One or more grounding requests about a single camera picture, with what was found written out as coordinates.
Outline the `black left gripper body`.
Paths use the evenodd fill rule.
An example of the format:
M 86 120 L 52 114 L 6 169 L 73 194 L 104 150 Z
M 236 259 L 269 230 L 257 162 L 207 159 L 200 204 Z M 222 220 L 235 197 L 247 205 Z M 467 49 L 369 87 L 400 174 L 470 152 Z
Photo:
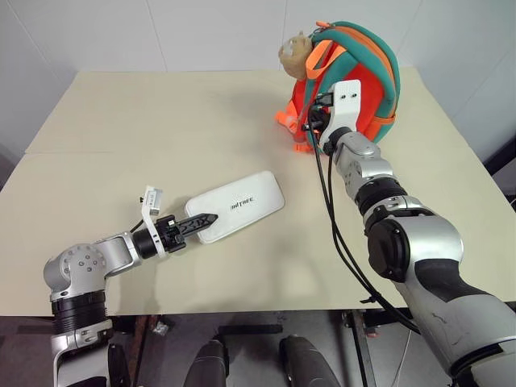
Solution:
M 157 219 L 156 230 L 163 249 L 167 253 L 173 253 L 186 247 L 185 237 L 174 216 Z

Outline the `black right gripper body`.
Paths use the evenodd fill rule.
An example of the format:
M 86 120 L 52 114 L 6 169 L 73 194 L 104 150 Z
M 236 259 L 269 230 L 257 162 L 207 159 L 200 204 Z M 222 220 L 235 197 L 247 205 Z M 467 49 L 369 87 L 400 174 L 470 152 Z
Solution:
M 317 94 L 308 106 L 303 131 L 312 131 L 316 136 L 320 136 L 330 122 L 331 113 L 329 109 L 333 105 L 334 98 L 332 93 Z

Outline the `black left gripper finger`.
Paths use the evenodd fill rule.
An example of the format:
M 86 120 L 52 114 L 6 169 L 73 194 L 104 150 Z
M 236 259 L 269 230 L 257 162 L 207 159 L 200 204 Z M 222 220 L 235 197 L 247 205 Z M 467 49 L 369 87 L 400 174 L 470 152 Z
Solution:
M 218 220 L 217 214 L 201 213 L 179 222 L 181 231 L 203 231 Z
M 181 234 L 184 238 L 209 228 L 215 219 L 185 219 L 181 221 Z

